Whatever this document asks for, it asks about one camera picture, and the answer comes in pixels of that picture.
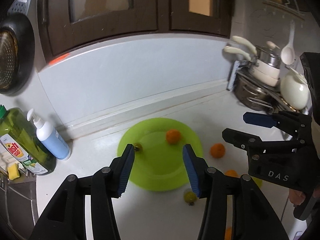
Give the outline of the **person's right hand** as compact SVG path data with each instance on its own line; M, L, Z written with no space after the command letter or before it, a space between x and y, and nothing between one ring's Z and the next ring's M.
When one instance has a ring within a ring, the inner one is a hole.
M289 200L294 205L300 205L305 200L305 194L302 191L289 189Z

